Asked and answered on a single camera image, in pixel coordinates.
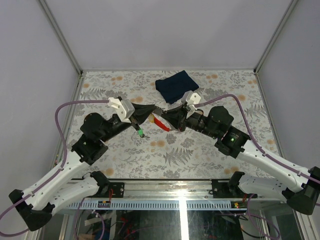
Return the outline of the key with yellow tag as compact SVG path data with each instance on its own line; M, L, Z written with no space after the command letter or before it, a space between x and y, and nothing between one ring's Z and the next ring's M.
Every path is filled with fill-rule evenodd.
M148 117L148 120L150 123L154 123L155 122L155 116L153 114L150 114Z

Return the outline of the steel key holder red handle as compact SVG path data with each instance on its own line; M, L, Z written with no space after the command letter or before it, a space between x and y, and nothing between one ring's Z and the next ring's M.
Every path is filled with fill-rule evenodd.
M158 106L155 107L155 110L151 113L154 115L154 123L157 127L164 130L165 132L171 132L172 129L168 126L166 126L161 120L159 120L158 117L161 117L162 109Z

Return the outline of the key with green tag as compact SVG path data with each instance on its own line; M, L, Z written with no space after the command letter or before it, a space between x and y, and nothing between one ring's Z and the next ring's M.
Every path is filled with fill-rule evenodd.
M144 133L144 130L142 128L140 128L138 131L138 135L141 137L141 138L149 138L149 136L147 136L145 133Z

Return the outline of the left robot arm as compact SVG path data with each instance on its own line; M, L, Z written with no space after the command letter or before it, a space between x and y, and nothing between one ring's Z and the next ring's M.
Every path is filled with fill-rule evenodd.
M130 127L140 132L140 125L157 109L154 104L134 104L113 97L105 103L115 109L110 119L97 112L88 114L80 127L81 137L70 150L64 149L63 160L33 185L8 195L29 231L41 229L57 212L81 198L105 197L110 182L101 171L94 171L73 187L62 187L102 157L108 150L106 141Z

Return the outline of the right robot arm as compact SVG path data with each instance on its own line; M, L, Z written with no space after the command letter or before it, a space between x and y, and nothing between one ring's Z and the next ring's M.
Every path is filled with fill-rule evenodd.
M215 147L222 154L252 164L272 177L259 178L236 172L228 182L233 197L256 194L287 203L295 211L312 215L320 196L320 169L306 168L263 149L253 137L232 126L234 118L223 106L214 106L208 115L191 111L185 105L161 110L160 116L177 131L190 128L216 139Z

